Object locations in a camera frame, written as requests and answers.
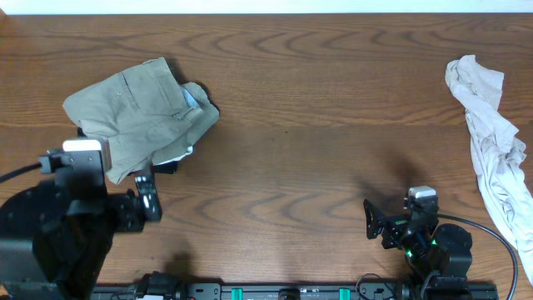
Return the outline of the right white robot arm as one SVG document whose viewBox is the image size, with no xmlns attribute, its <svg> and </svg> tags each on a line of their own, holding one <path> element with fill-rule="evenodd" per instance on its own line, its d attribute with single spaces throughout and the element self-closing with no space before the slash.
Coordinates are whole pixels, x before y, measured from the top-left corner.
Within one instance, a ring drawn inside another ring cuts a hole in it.
<svg viewBox="0 0 533 300">
<path fill-rule="evenodd" d="M 395 299 L 472 299 L 467 272 L 472 264 L 472 236 L 463 227 L 439 224 L 438 198 L 404 199 L 408 213 L 386 216 L 369 200 L 363 201 L 366 237 L 381 237 L 385 249 L 398 248 L 412 270 L 410 279 L 396 286 Z"/>
</svg>

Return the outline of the khaki green shorts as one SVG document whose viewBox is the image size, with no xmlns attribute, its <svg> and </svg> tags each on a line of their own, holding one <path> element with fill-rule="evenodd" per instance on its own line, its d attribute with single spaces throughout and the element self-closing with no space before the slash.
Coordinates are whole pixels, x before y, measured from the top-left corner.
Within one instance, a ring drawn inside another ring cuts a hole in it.
<svg viewBox="0 0 533 300">
<path fill-rule="evenodd" d="M 181 156 L 220 118 L 205 90 L 180 84 L 162 57 L 74 93 L 63 109 L 88 138 L 108 141 L 107 177 L 115 184 L 148 164 Z"/>
</svg>

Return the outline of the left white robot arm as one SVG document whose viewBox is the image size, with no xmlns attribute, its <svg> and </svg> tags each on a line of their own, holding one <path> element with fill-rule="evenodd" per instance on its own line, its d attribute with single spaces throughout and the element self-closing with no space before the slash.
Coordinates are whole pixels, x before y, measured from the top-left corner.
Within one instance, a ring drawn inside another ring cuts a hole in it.
<svg viewBox="0 0 533 300">
<path fill-rule="evenodd" d="M 1 207 L 1 284 L 11 299 L 88 299 L 117 233 L 162 218 L 155 178 L 110 194 L 97 176 L 57 176 Z"/>
</svg>

